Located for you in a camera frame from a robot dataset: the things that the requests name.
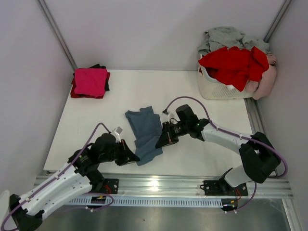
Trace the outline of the blue grey t shirt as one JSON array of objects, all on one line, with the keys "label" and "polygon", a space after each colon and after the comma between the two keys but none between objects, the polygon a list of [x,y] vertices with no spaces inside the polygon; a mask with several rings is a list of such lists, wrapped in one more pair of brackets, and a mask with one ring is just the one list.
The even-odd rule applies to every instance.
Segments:
[{"label": "blue grey t shirt", "polygon": [[162,133],[160,115],[155,114],[151,106],[141,108],[139,111],[125,112],[130,127],[135,135],[135,155],[140,159],[138,166],[143,166],[163,153],[162,148],[156,144]]}]

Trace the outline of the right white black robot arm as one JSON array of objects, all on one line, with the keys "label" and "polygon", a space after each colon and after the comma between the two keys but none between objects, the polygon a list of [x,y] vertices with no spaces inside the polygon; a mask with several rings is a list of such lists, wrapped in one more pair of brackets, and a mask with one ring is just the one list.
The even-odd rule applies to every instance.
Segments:
[{"label": "right white black robot arm", "polygon": [[242,165],[227,170],[218,180],[218,185],[210,190],[213,195],[227,195],[243,183],[254,181],[263,183],[281,159],[275,154],[265,134],[257,132],[250,137],[220,128],[208,119],[199,119],[191,107],[184,104],[176,109],[179,122],[164,122],[156,148],[176,144],[180,136],[190,135],[194,139],[212,142],[237,153]]}]

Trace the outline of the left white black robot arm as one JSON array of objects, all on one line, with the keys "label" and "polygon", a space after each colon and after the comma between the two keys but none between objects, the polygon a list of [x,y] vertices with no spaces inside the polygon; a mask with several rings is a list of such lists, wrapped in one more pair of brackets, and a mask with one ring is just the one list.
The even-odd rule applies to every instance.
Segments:
[{"label": "left white black robot arm", "polygon": [[10,216],[16,230],[36,230],[51,213],[80,195],[108,192],[110,188],[98,170],[101,163],[124,166],[139,160],[125,140],[104,133],[74,152],[60,170],[39,186],[23,195],[10,196]]}]

